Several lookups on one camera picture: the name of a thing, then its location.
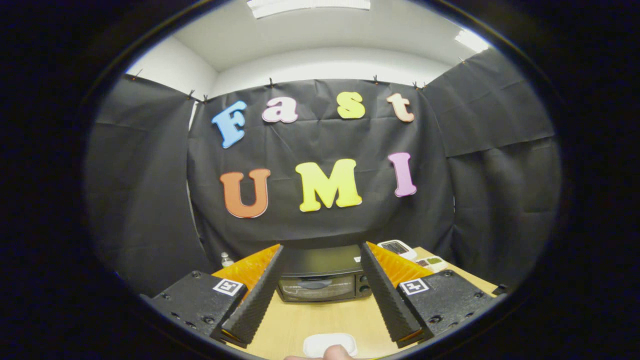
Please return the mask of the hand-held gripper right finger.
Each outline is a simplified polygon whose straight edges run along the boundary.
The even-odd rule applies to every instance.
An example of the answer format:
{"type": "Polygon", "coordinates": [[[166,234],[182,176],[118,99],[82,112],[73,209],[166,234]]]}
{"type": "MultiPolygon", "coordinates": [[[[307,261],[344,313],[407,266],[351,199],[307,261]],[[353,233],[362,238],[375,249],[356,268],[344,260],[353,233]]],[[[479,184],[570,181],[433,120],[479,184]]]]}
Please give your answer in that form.
{"type": "Polygon", "coordinates": [[[361,243],[359,252],[371,293],[398,348],[450,335],[506,297],[503,287],[487,292],[454,269],[432,272],[370,242],[361,243]]]}

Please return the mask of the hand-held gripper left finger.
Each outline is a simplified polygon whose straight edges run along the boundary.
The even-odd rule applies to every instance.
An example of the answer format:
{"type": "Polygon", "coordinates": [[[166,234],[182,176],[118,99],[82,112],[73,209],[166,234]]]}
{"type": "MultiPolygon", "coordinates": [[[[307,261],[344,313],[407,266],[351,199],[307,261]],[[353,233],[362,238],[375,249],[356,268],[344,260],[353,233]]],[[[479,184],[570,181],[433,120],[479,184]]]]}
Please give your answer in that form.
{"type": "Polygon", "coordinates": [[[284,247],[275,244],[213,274],[191,271],[142,300],[188,333],[246,348],[262,324],[283,266],[284,247]]]}

